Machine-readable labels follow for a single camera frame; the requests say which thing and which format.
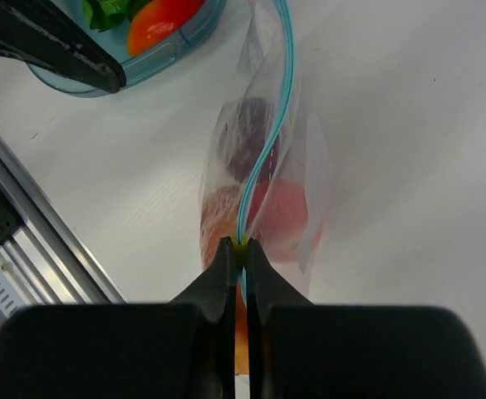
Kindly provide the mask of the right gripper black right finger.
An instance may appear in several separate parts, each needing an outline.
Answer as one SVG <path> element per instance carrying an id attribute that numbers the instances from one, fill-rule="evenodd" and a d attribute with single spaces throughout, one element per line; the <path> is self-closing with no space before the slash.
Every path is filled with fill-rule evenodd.
<path id="1" fill-rule="evenodd" d="M 248 242 L 253 398 L 486 398 L 465 324 L 433 306 L 316 305 Z"/>

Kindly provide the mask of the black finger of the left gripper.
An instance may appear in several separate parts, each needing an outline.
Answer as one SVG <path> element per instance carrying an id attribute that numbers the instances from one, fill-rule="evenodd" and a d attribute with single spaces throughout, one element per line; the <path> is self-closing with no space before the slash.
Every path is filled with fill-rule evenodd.
<path id="1" fill-rule="evenodd" d="M 51 1 L 0 1 L 0 57 L 116 93 L 121 64 Z"/>

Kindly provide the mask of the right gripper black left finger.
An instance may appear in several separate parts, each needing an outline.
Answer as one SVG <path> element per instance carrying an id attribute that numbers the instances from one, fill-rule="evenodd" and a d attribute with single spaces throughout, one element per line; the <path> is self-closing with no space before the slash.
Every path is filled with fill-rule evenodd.
<path id="1" fill-rule="evenodd" d="M 232 398 L 237 280 L 223 238 L 168 303 L 25 308 L 0 328 L 0 398 Z"/>

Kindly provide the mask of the red toy apple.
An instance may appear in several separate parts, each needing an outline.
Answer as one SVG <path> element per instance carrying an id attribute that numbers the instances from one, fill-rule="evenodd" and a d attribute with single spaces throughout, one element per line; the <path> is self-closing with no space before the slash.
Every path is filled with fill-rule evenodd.
<path id="1" fill-rule="evenodd" d="M 246 234 L 260 242 L 270 261 L 295 263 L 310 215 L 303 186 L 283 178 L 262 182 L 253 191 Z"/>

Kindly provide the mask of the clear zip top bag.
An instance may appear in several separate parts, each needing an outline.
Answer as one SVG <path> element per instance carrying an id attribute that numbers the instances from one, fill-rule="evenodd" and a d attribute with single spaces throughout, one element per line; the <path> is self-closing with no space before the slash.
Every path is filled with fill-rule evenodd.
<path id="1" fill-rule="evenodd" d="M 287 2 L 253 1 L 250 8 L 252 16 L 243 49 L 205 161 L 201 214 L 207 195 L 224 186 L 237 186 L 240 202 L 236 233 L 231 238 L 252 239 L 246 234 L 246 223 L 256 185 L 283 178 L 303 186 L 311 215 L 298 249 L 298 261 L 268 261 L 298 292 L 307 293 L 331 197 L 331 157 L 321 124 L 307 102 Z M 239 183 L 226 171 L 217 147 L 225 123 L 235 114 L 237 105 L 250 97 L 262 97 L 272 106 L 272 126 L 250 176 Z"/>

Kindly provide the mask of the dark red toy fruit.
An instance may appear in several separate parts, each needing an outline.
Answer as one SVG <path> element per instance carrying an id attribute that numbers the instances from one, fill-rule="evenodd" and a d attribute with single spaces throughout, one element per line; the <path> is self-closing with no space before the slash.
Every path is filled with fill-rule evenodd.
<path id="1" fill-rule="evenodd" d="M 243 99 L 235 114 L 225 123 L 217 153 L 226 171 L 243 183 L 255 166 L 272 126 L 272 106 L 262 97 Z"/>

